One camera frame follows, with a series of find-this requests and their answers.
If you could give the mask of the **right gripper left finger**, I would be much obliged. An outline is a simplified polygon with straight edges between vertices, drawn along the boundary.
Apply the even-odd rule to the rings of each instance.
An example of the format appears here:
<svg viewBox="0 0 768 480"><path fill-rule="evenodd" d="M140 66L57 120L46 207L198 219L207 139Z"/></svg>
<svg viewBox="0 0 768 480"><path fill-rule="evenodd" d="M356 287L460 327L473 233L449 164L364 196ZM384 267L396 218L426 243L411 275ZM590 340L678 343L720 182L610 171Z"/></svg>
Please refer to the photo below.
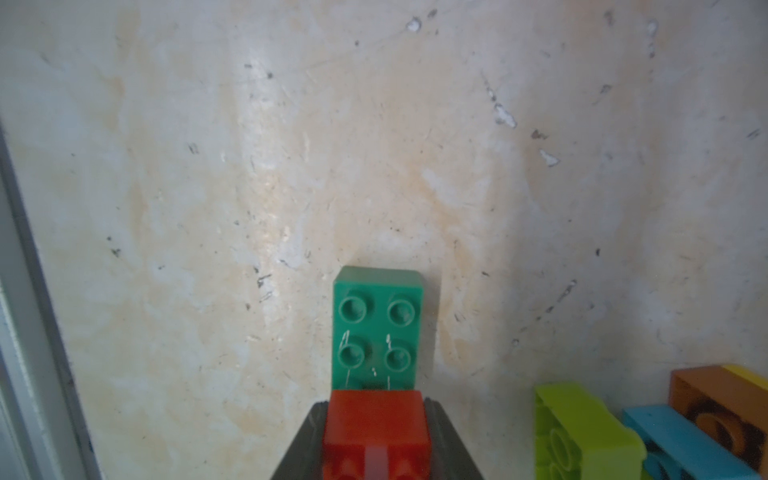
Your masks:
<svg viewBox="0 0 768 480"><path fill-rule="evenodd" d="M323 477L323 437L328 406L328 401L321 401L310 408L271 480L320 480Z"/></svg>

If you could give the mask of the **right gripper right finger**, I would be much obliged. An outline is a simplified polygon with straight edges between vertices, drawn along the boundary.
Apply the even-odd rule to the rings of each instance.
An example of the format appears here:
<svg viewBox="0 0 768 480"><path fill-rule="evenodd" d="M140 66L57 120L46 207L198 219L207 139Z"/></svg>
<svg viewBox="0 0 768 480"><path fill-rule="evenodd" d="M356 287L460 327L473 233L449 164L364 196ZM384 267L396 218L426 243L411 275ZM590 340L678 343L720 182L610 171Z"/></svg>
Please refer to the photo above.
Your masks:
<svg viewBox="0 0 768 480"><path fill-rule="evenodd" d="M483 480L443 406L436 400L426 398L424 407L431 441L430 478Z"/></svg>

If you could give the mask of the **red small lego brick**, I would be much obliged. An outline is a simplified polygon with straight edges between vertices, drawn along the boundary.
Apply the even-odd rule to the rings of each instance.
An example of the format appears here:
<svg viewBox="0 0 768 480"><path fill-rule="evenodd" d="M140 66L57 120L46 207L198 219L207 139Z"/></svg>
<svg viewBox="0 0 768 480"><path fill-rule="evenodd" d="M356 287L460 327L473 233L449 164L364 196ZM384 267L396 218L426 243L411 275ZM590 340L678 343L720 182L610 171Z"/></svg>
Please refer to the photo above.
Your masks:
<svg viewBox="0 0 768 480"><path fill-rule="evenodd" d="M417 390L335 390L322 442L324 479L428 479L431 438Z"/></svg>

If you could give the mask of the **lime long lego brick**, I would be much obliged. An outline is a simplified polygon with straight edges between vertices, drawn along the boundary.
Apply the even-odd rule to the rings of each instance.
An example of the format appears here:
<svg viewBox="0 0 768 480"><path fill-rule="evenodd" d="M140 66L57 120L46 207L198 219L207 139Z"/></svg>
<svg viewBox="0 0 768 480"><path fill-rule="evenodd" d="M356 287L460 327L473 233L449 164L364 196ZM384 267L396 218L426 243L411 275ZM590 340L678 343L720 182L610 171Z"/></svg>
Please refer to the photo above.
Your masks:
<svg viewBox="0 0 768 480"><path fill-rule="evenodd" d="M537 479L639 479L646 447L604 402L575 382L534 387Z"/></svg>

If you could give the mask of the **dark green long lego brick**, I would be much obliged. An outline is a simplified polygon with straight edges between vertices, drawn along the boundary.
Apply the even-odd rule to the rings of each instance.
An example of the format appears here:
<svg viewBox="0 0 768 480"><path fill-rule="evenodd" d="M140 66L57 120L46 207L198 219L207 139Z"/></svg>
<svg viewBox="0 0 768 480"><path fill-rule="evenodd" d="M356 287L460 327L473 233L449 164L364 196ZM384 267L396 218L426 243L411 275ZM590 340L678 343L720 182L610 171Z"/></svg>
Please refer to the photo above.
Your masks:
<svg viewBox="0 0 768 480"><path fill-rule="evenodd" d="M417 271L343 267L333 283L331 388L413 390L423 299Z"/></svg>

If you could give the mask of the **cyan small lego brick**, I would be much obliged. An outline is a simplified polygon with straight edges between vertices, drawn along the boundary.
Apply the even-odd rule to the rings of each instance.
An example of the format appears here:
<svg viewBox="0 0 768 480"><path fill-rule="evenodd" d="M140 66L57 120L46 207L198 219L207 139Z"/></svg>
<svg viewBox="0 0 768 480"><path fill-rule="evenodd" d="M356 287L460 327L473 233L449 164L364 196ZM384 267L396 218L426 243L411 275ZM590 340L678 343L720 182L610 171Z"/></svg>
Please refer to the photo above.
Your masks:
<svg viewBox="0 0 768 480"><path fill-rule="evenodd" d="M645 445L654 479L758 479L757 471L667 405L627 408L622 423Z"/></svg>

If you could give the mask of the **brown small lego brick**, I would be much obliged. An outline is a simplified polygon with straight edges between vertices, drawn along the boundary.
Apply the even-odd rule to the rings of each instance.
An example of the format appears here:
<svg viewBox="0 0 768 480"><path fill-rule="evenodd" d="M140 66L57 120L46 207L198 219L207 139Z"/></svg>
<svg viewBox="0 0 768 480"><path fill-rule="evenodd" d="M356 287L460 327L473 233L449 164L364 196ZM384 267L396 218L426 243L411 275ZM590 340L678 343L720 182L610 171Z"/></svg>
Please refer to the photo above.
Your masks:
<svg viewBox="0 0 768 480"><path fill-rule="evenodd" d="M767 390L710 365L671 372L668 404L767 477Z"/></svg>

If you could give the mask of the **yellow long lego brick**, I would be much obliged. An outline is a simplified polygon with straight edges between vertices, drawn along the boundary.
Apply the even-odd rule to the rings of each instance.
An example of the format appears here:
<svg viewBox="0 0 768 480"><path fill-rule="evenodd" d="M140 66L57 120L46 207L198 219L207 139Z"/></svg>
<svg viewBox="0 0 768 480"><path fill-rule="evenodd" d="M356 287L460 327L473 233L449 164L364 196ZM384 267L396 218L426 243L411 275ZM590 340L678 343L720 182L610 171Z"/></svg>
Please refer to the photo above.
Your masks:
<svg viewBox="0 0 768 480"><path fill-rule="evenodd" d="M726 364L723 366L723 368L759 386L764 390L768 390L768 379L753 372L752 370L744 366L737 365L737 364Z"/></svg>

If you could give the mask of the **left aluminium frame post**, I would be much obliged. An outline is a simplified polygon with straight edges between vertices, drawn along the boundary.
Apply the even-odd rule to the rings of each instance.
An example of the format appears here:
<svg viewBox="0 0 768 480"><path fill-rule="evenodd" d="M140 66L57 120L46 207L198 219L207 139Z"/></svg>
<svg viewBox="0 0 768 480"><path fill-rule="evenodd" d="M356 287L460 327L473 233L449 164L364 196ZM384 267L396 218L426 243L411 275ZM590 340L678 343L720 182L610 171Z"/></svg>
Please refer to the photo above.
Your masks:
<svg viewBox="0 0 768 480"><path fill-rule="evenodd" d="M1 148L1 476L102 476L6 146Z"/></svg>

